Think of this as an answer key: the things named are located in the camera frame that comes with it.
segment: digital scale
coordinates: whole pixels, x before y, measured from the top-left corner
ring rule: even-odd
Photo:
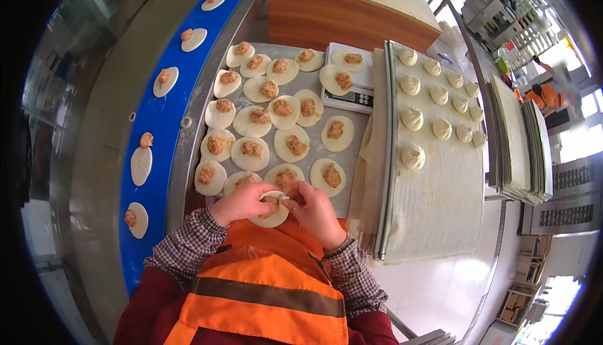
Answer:
[[[323,86],[320,98],[323,100],[325,106],[369,115],[373,112],[373,54],[357,47],[329,43],[327,51],[324,54],[325,64],[333,63],[331,61],[331,54],[338,49],[350,49],[362,55],[366,69],[358,73],[350,72],[354,85],[351,87],[350,92],[344,96],[333,95],[325,90]]]

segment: hand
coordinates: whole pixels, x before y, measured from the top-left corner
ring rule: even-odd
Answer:
[[[268,183],[246,184],[211,205],[209,212],[223,226],[232,221],[268,214],[272,211],[272,206],[268,202],[260,202],[259,198],[270,190],[280,189]]]
[[[293,182],[285,192],[290,200],[283,204],[297,221],[312,235],[327,251],[338,248],[347,234],[341,228],[331,201],[320,189],[306,182]]]

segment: checkered sleeve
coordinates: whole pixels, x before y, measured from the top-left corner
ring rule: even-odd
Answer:
[[[367,254],[349,235],[333,251],[325,251],[323,262],[330,266],[333,287],[344,296],[348,319],[370,311],[386,312],[387,293],[380,288],[368,270]]]
[[[228,226],[222,226],[209,209],[197,209],[187,215],[182,227],[169,233],[153,247],[144,266],[154,266],[174,276],[181,287],[197,275],[201,264],[216,253],[226,239]]]

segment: person's left hand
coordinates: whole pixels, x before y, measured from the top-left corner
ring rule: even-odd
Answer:
[[[270,190],[280,189],[268,183],[246,184],[211,205],[209,212],[214,220],[223,226],[228,226],[232,221],[268,214],[272,211],[272,205],[260,202],[259,198]]]

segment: person's right hand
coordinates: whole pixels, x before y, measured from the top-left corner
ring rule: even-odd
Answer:
[[[331,201],[322,190],[299,181],[288,184],[286,188],[290,200],[280,203],[293,213],[324,249],[332,251],[343,244],[347,234],[337,221]]]

